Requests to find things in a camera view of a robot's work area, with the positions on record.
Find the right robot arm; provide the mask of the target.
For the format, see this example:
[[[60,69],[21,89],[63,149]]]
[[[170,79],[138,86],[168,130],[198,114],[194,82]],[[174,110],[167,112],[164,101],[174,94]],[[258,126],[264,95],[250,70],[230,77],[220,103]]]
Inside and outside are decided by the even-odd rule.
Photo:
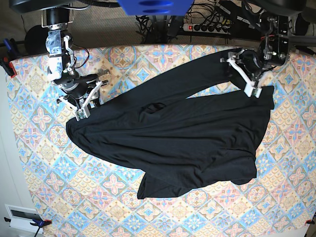
[[[9,7],[23,14],[42,11],[41,26],[48,30],[45,47],[48,52],[47,76],[53,85],[65,94],[57,103],[65,103],[74,110],[77,120],[90,116],[90,103],[100,106],[100,87],[107,81],[100,81],[97,74],[81,76],[76,71],[76,60],[72,50],[73,37],[67,31],[70,24],[69,0],[11,0]]]

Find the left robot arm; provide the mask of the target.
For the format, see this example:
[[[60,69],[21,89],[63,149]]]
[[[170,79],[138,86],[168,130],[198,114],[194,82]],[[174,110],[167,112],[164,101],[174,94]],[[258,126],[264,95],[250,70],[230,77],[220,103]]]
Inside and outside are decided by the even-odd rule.
[[[241,9],[261,34],[258,50],[243,48],[229,51],[221,58],[228,69],[236,70],[245,81],[244,93],[260,97],[262,76],[274,67],[282,66],[289,59],[292,46],[315,46],[312,36],[300,36],[290,32],[290,20],[307,10],[306,0],[243,0]]]

